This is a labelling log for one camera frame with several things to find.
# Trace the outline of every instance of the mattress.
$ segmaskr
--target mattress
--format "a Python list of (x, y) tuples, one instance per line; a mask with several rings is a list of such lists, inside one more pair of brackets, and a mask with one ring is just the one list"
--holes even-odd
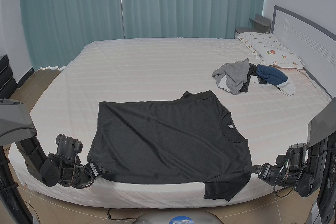
[[(98, 103), (175, 100), (185, 91), (213, 91), (232, 113), (242, 136), (249, 139), (252, 164), (275, 163), (289, 145), (307, 141), (309, 121), (330, 101), (304, 71), (282, 69), (296, 85), (293, 96), (273, 85), (250, 83), (247, 93), (232, 95), (216, 86), (211, 74), (227, 62), (253, 53), (235, 39), (144, 38), (97, 41), (56, 77), (31, 111), (43, 150), (56, 152), (58, 134), (79, 139), (83, 164), (97, 129)], [(9, 159), (22, 184), (60, 200), (105, 208), (212, 207), (249, 201), (272, 192), (252, 174), (229, 202), (204, 199), (204, 183), (141, 185), (99, 178), (86, 189), (46, 187), (27, 172), (16, 147)]]

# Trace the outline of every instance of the blue garment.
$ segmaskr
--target blue garment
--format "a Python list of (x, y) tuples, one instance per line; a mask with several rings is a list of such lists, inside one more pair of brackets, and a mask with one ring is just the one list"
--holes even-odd
[(255, 73), (257, 76), (263, 78), (267, 83), (275, 86), (286, 82), (288, 79), (283, 72), (272, 66), (258, 64), (257, 71)]

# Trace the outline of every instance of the gray garment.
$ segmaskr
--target gray garment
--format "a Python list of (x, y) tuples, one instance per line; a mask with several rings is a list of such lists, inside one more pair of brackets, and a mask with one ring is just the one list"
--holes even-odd
[(212, 77), (216, 80), (216, 84), (218, 85), (221, 79), (226, 76), (226, 85), (233, 94), (236, 94), (247, 81), (249, 69), (249, 58), (246, 58), (242, 62), (225, 63), (212, 73)]

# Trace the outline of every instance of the white headboard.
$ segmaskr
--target white headboard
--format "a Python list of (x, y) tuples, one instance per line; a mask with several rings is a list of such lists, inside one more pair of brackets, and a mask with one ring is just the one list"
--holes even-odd
[(336, 35), (279, 6), (274, 6), (271, 33), (301, 58), (312, 79), (336, 96)]

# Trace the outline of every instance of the gray headboard frame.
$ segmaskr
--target gray headboard frame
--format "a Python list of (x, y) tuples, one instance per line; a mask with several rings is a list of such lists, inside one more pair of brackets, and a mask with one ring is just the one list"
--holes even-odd
[[(299, 15), (296, 14), (290, 10), (284, 9), (282, 7), (279, 6), (274, 6), (274, 12), (273, 12), (273, 20), (272, 20), (272, 26), (271, 26), (271, 33), (274, 33), (274, 26), (275, 26), (275, 17), (276, 17), (276, 12), (277, 10), (286, 13), (294, 18), (297, 18), (298, 20), (303, 21), (304, 23), (314, 27), (315, 29), (317, 29), (318, 31), (324, 33), (326, 36), (330, 37), (331, 39), (333, 39), (334, 41), (336, 41), (336, 35), (333, 34), (332, 32), (328, 31), (327, 29), (323, 28), (322, 26), (318, 25), (317, 23)], [(310, 72), (309, 70), (307, 70), (306, 68), (304, 68), (305, 71), (307, 72), (307, 74), (317, 83), (319, 84), (324, 90), (325, 92), (328, 93), (328, 95), (332, 98), (332, 95), (325, 89), (325, 87), (323, 87), (323, 85), (318, 81), (318, 79), (316, 79)]]

